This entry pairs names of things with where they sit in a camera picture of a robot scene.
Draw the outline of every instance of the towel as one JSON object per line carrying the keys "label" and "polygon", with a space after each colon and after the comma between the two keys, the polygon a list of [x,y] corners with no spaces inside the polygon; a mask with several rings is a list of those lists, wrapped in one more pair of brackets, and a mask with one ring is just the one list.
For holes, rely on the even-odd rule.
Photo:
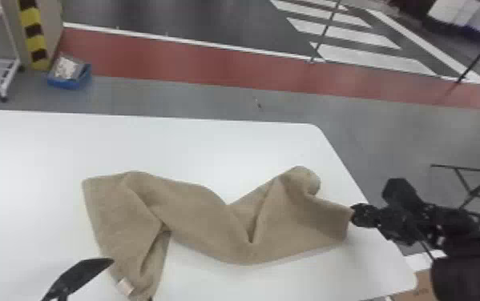
{"label": "towel", "polygon": [[87,212],[110,272],[133,301],[157,290],[170,236],[226,263],[256,264],[345,239],[352,210],[319,199],[305,167],[276,176],[227,205],[200,185],[138,171],[83,182]]}

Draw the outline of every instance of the blue tray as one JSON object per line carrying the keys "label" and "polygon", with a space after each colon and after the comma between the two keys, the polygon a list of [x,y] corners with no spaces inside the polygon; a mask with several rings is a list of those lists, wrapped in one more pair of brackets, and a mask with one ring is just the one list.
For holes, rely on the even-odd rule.
{"label": "blue tray", "polygon": [[91,72],[92,66],[90,64],[86,64],[84,66],[83,72],[81,73],[81,76],[79,76],[79,78],[77,79],[56,78],[48,74],[47,83],[51,86],[56,86],[62,89],[77,90],[88,82],[88,79],[90,79],[91,77]]}

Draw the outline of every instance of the small box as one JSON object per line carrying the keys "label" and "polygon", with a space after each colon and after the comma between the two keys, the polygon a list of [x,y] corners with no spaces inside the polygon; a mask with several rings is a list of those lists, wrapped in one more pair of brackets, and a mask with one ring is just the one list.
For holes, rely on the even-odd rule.
{"label": "small box", "polygon": [[391,296],[393,301],[438,301],[432,283],[430,282],[430,270],[418,271],[417,286],[412,291],[405,291]]}
{"label": "small box", "polygon": [[77,90],[90,80],[91,70],[89,63],[61,53],[47,75],[47,83],[62,89]]}

